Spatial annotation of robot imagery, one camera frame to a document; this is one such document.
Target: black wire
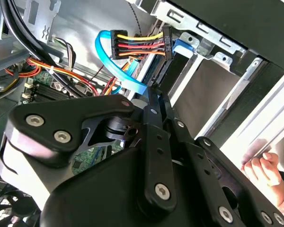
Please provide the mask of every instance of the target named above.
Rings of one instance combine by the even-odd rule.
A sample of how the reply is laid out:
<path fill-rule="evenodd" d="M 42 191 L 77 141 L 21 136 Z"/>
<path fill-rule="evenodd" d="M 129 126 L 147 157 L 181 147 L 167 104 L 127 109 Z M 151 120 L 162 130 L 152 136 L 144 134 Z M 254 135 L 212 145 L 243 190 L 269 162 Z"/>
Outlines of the black wire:
<path fill-rule="evenodd" d="M 132 51 L 163 51 L 164 48 L 152 48 L 152 49 L 118 49 L 119 52 L 132 52 Z"/>
<path fill-rule="evenodd" d="M 38 60 L 44 61 L 50 65 L 56 66 L 55 62 L 40 47 L 40 43 L 36 40 L 36 38 L 29 32 L 24 22 L 21 23 L 21 18 L 19 18 L 19 12 L 17 13 L 17 7 L 15 7 L 15 2 L 13 0 L 0 0 L 0 6 L 3 13 L 3 17 L 5 19 L 5 23 L 8 26 L 9 30 L 13 33 L 16 39 Z M 54 72 L 53 78 L 58 81 L 60 84 L 65 86 L 65 89 L 72 93 L 76 97 L 85 97 L 86 95 L 80 92 L 73 84 L 70 83 L 67 76 L 61 75 L 59 73 Z"/>
<path fill-rule="evenodd" d="M 47 61 L 50 65 L 57 66 L 55 62 L 52 60 L 50 55 L 45 52 L 43 46 L 37 41 L 37 39 L 32 35 L 32 33 L 28 30 L 27 26 L 24 24 L 22 17 L 19 14 L 19 11 L 16 7 L 14 0 L 7 0 L 9 4 L 9 9 L 12 14 L 13 19 L 15 20 L 19 30 L 24 35 L 24 37 L 38 50 L 39 54 L 43 59 Z"/>
<path fill-rule="evenodd" d="M 134 17 L 136 18 L 136 21 L 137 21 L 137 25 L 138 25 L 138 28 L 139 28 L 139 31 L 140 31 L 140 36 L 142 36 L 142 31 L 141 31 L 141 27 L 140 27 L 140 23 L 139 23 L 139 20 L 138 20 L 138 17 L 137 17 L 137 14 L 136 12 L 134 11 L 131 3 L 128 2 L 128 5 L 130 6 L 130 8 L 132 9 L 132 12 L 133 12 L 133 15 Z"/>
<path fill-rule="evenodd" d="M 101 68 L 98 70 L 98 72 L 96 72 L 96 74 L 91 79 L 89 79 L 89 82 L 91 82 L 101 72 L 101 70 L 103 68 L 104 68 L 104 65 L 101 66 Z"/>
<path fill-rule="evenodd" d="M 123 44 L 150 44 L 150 43 L 154 43 L 154 42 L 158 42 L 158 41 L 163 41 L 163 38 L 149 40 L 149 41 L 135 41 L 135 40 L 127 41 L 125 39 L 118 39 L 117 41 L 119 43 L 123 43 Z"/>

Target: cooling fan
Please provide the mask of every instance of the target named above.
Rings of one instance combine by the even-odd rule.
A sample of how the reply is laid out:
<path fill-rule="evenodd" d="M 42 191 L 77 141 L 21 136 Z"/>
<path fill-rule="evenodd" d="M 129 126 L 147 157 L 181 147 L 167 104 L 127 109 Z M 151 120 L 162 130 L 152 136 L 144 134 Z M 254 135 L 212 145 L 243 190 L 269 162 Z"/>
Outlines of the cooling fan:
<path fill-rule="evenodd" d="M 41 211 L 32 197 L 15 190 L 4 193 L 0 201 L 0 213 L 9 215 L 0 220 L 0 227 L 36 227 Z"/>

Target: yellow wire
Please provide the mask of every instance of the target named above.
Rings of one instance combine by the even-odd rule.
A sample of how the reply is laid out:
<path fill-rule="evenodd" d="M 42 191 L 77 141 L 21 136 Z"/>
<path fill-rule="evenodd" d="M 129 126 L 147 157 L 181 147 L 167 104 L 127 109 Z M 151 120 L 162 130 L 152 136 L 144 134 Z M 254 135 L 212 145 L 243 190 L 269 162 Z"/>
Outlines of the yellow wire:
<path fill-rule="evenodd" d="M 11 84 L 10 85 L 8 85 L 2 92 L 6 92 L 11 86 L 13 86 L 14 85 L 14 83 L 16 83 L 16 79 L 13 81 L 13 82 L 11 82 Z"/>
<path fill-rule="evenodd" d="M 16 83 L 17 82 L 17 80 L 15 79 L 15 80 L 13 80 L 13 82 L 11 82 L 11 84 L 10 85 L 8 85 L 2 92 L 6 92 L 11 86 L 13 86 L 14 85 L 14 83 Z"/>
<path fill-rule="evenodd" d="M 153 39 L 158 39 L 161 36 L 163 36 L 163 32 L 160 32 L 157 35 L 149 36 L 149 37 L 128 37 L 128 36 L 125 36 L 125 35 L 117 35 L 117 37 L 119 37 L 121 39 L 135 40 L 135 41 L 153 40 Z"/>

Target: fan grille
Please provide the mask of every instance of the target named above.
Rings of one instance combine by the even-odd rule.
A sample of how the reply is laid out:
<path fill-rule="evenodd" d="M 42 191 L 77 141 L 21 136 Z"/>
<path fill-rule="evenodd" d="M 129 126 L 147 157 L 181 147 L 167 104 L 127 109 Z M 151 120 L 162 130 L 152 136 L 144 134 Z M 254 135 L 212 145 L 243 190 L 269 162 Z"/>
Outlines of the fan grille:
<path fill-rule="evenodd" d="M 2 202 L 0 204 L 10 204 L 9 201 L 7 199 L 2 200 Z M 1 210 L 0 211 L 0 220 L 6 218 L 7 216 L 9 216 L 11 214 L 11 208 L 5 209 L 5 210 Z"/>

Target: black cable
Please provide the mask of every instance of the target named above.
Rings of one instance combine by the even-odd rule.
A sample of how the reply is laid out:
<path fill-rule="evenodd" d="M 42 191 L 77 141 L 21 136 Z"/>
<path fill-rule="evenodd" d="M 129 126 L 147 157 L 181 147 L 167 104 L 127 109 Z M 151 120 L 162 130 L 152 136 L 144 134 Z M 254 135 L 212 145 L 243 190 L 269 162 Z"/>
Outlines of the black cable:
<path fill-rule="evenodd" d="M 27 26 L 25 25 L 22 17 L 20 16 L 18 9 L 14 0 L 7 0 L 9 4 L 10 12 L 15 20 L 19 30 L 24 35 L 24 37 L 38 50 L 40 56 L 47 61 L 48 64 L 57 66 L 55 62 L 52 60 L 51 56 L 45 52 L 43 46 L 38 42 L 38 40 L 33 36 L 33 34 L 29 31 Z"/>
<path fill-rule="evenodd" d="M 2 9 L 3 17 L 5 19 L 6 25 L 8 26 L 9 30 L 13 33 L 13 35 L 16 37 L 16 39 L 38 60 L 44 61 L 45 63 L 48 63 L 50 65 L 56 66 L 55 62 L 52 60 L 52 58 L 44 52 L 42 49 L 38 49 L 35 47 L 28 38 L 23 34 L 22 31 L 27 31 L 27 27 L 21 23 L 21 20 L 19 20 L 17 13 L 17 8 L 15 8 L 15 3 L 13 0 L 0 0 L 0 6 Z M 19 23 L 19 26 L 22 29 L 19 29 L 17 23 L 15 22 L 15 19 L 13 18 L 13 15 L 17 17 L 17 22 Z M 26 32 L 26 34 L 29 36 L 29 39 L 35 40 L 35 42 L 39 43 L 36 38 L 33 37 L 33 35 L 30 32 Z M 72 93 L 76 97 L 85 97 L 86 95 L 80 92 L 73 84 L 70 83 L 67 76 L 61 75 L 59 73 L 54 72 L 53 78 L 57 80 L 61 85 L 65 86 L 65 89 Z"/>
<path fill-rule="evenodd" d="M 118 43 L 122 43 L 122 44 L 150 44 L 150 43 L 154 43 L 158 41 L 163 41 L 163 38 L 149 40 L 149 41 L 135 41 L 135 40 L 127 41 L 125 39 L 118 39 L 117 41 Z"/>
<path fill-rule="evenodd" d="M 62 42 L 59 42 L 62 46 L 64 46 L 66 49 L 68 48 L 67 47 L 67 45 L 70 47 L 70 49 L 71 49 L 71 52 L 72 52 L 72 68 L 74 68 L 74 65 L 75 65 L 75 62 L 76 62 L 76 59 L 77 59 L 77 55 L 76 55 L 76 52 L 74 51 L 74 48 L 73 48 L 73 46 L 70 44 L 70 43 L 68 43 L 68 42 L 66 42 L 64 39 L 61 39 L 61 38 L 56 38 L 56 40 L 59 42 L 59 40 L 61 40 Z"/>
<path fill-rule="evenodd" d="M 103 68 L 104 68 L 104 65 L 101 66 L 101 68 L 98 70 L 98 72 L 96 72 L 96 74 L 91 79 L 89 79 L 89 82 L 91 82 L 101 72 L 101 70 Z"/>
<path fill-rule="evenodd" d="M 139 23 L 139 20 L 138 20 L 138 17 L 137 17 L 137 14 L 136 12 L 134 11 L 131 3 L 128 2 L 128 5 L 130 6 L 130 8 L 132 9 L 132 12 L 133 12 L 133 15 L 134 17 L 136 18 L 136 21 L 137 21 L 137 25 L 138 25 L 138 28 L 139 28 L 139 31 L 140 31 L 140 36 L 142 36 L 142 31 L 141 31 L 141 27 L 140 27 L 140 23 Z"/>

